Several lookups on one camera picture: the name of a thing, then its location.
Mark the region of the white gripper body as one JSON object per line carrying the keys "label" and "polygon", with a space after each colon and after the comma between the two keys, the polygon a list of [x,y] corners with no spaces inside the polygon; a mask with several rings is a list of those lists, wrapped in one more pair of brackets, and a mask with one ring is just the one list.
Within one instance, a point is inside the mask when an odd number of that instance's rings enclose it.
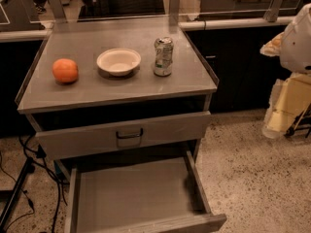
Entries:
{"label": "white gripper body", "polygon": [[259,52],[265,56],[273,57],[279,56],[281,51],[281,43],[284,33],[276,35],[268,43],[264,44]]}

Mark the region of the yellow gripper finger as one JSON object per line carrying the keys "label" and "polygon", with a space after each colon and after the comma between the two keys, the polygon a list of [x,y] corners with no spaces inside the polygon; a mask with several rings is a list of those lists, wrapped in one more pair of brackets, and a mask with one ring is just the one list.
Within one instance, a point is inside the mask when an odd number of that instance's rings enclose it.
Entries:
{"label": "yellow gripper finger", "polygon": [[311,104],[311,77],[291,76],[272,87],[262,134],[270,139],[284,135],[294,120]]}

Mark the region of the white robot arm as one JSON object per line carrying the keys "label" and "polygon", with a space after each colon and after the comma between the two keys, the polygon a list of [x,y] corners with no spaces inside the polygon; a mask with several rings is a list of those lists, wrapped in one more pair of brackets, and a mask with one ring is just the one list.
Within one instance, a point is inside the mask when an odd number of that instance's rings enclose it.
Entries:
{"label": "white robot arm", "polygon": [[261,131],[275,139],[285,135],[311,104],[311,5],[305,5],[259,52],[278,56],[281,66],[292,72],[285,80],[277,79],[270,93]]}

